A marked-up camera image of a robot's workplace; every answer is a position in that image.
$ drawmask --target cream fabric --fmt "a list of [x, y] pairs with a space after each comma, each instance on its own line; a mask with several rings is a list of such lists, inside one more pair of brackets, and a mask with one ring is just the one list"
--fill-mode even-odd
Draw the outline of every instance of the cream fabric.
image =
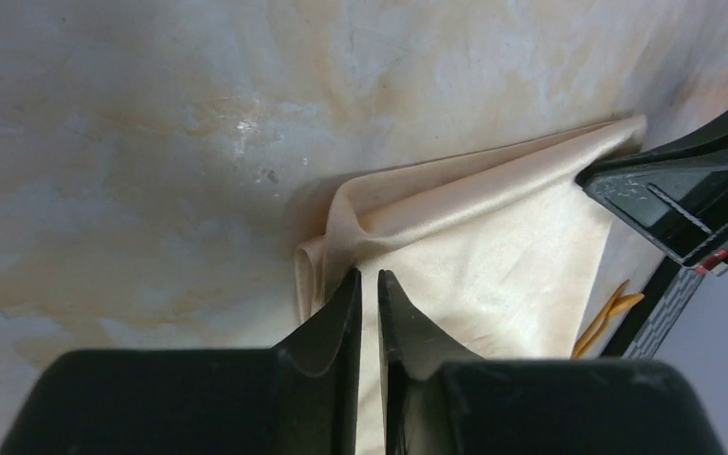
[[374, 173], [342, 185], [325, 235], [298, 247], [300, 315], [351, 266], [362, 272], [357, 453], [383, 453], [377, 272], [487, 357], [568, 357], [610, 230], [573, 177], [639, 149], [642, 117]]

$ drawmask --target fabric fold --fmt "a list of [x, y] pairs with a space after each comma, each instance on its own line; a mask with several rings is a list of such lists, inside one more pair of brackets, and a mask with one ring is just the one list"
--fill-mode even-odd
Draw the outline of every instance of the fabric fold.
[[357, 261], [501, 209], [606, 155], [637, 151], [642, 116], [499, 149], [352, 179], [337, 191], [325, 235], [300, 244], [300, 317], [316, 313]]
[[478, 355], [568, 358], [611, 214], [573, 182], [593, 161], [639, 150], [642, 117], [350, 180], [325, 235], [295, 255], [308, 319], [351, 266], [362, 276], [356, 453], [384, 453], [377, 275]]

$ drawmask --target black plastic part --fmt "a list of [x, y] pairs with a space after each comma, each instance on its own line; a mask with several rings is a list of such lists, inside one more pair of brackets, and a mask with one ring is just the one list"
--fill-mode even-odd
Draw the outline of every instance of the black plastic part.
[[649, 152], [595, 163], [576, 182], [677, 263], [728, 268], [728, 111]]
[[656, 362], [480, 359], [378, 279], [387, 454], [723, 453], [688, 384]]
[[0, 453], [352, 455], [360, 340], [354, 270], [271, 349], [66, 354]]
[[[629, 310], [624, 320], [621, 321], [621, 325], [618, 326], [610, 341], [607, 342], [607, 346], [601, 352], [601, 356], [621, 357], [627, 353], [629, 344], [644, 328], [651, 313], [657, 308], [658, 303], [660, 303], [660, 300], [664, 297], [671, 284], [677, 279], [677, 275], [681, 270], [684, 270], [684, 268], [671, 261], [670, 258], [663, 259], [643, 289], [643, 300]], [[682, 311], [683, 306], [680, 306], [675, 312], [676, 314], [673, 315], [672, 320], [676, 321]], [[671, 327], [667, 326], [666, 321], [661, 320], [660, 324], [666, 325], [666, 327], [663, 327], [661, 339], [655, 341], [656, 346], [652, 349], [652, 353], [656, 352], [660, 343], [663, 342], [663, 339], [665, 339], [665, 336], [671, 330]]]

